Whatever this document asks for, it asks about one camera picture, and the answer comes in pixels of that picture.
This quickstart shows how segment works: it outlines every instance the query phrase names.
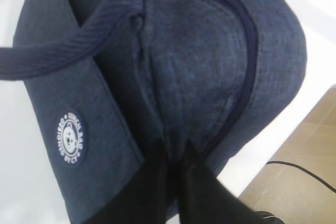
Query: white table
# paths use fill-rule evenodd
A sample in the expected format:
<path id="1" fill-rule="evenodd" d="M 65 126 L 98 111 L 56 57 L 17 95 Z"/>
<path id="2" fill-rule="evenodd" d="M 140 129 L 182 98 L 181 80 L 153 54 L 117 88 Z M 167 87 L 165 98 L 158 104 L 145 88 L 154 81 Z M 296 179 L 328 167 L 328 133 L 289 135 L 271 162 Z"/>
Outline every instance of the white table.
<path id="1" fill-rule="evenodd" d="M 306 33 L 307 75 L 293 102 L 230 159 L 219 175 L 219 180 L 236 196 L 336 83 L 336 1 L 286 1 Z M 11 45 L 22 4 L 23 0 L 0 0 L 1 46 Z M 68 224 L 23 83 L 0 82 L 0 92 L 0 223 Z"/>

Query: wire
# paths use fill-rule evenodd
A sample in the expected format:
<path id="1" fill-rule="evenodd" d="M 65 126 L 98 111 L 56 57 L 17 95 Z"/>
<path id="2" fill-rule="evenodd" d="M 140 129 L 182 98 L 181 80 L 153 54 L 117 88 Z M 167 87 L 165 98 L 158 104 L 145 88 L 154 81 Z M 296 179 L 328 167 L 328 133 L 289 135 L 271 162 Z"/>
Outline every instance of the wire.
<path id="1" fill-rule="evenodd" d="M 315 175 L 314 173 L 308 171 L 307 169 L 304 169 L 303 167 L 296 165 L 296 164 L 292 164 L 292 163 L 288 163 L 288 162 L 284 162 L 284 161 L 269 161 L 266 163 L 266 165 L 270 165 L 270 164 L 280 164 L 280 165 L 288 165 L 288 166 L 292 166 L 295 167 L 305 173 L 307 173 L 308 175 L 312 176 L 314 179 L 318 180 L 319 182 L 321 182 L 322 184 L 324 184 L 329 190 L 333 191 L 334 193 L 336 193 L 336 189 L 333 188 L 331 185 L 329 185 L 327 182 L 325 182 L 322 178 L 320 178 L 319 176 Z"/>

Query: zipper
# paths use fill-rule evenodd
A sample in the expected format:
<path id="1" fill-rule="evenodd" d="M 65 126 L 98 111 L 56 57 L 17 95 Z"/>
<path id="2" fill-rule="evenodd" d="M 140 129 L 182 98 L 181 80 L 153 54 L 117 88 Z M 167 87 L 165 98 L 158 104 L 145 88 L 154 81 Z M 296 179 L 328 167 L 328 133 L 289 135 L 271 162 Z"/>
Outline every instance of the zipper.
<path id="1" fill-rule="evenodd" d="M 257 66 L 258 52 L 258 33 L 255 23 L 248 13 L 245 5 L 241 0 L 213 0 L 217 3 L 229 8 L 240 20 L 247 44 L 247 68 L 244 78 L 243 87 L 240 91 L 238 99 L 236 99 L 233 109 L 231 110 L 225 123 L 219 129 L 218 133 L 208 145 L 208 148 L 203 152 L 202 158 L 206 159 L 209 154 L 219 145 L 219 143 L 229 133 L 235 123 L 238 121 L 243 111 L 245 110 L 254 87 Z"/>

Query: bag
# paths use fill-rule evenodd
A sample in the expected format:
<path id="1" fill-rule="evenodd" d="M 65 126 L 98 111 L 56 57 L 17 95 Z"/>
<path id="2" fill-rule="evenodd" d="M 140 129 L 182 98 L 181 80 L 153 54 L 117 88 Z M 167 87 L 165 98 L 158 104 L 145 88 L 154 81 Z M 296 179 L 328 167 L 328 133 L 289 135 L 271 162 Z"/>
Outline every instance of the bag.
<path id="1" fill-rule="evenodd" d="M 284 0 L 25 0 L 0 55 L 71 223 L 262 223 L 215 176 L 303 81 Z"/>

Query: bear logo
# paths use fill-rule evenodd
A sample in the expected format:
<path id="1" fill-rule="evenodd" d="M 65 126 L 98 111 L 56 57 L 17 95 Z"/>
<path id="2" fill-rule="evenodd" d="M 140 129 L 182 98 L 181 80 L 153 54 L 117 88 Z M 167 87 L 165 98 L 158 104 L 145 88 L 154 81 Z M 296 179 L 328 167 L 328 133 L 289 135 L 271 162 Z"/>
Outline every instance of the bear logo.
<path id="1" fill-rule="evenodd" d="M 84 133 L 76 113 L 68 112 L 59 120 L 56 140 L 65 162 L 76 164 L 80 161 L 84 149 Z"/>

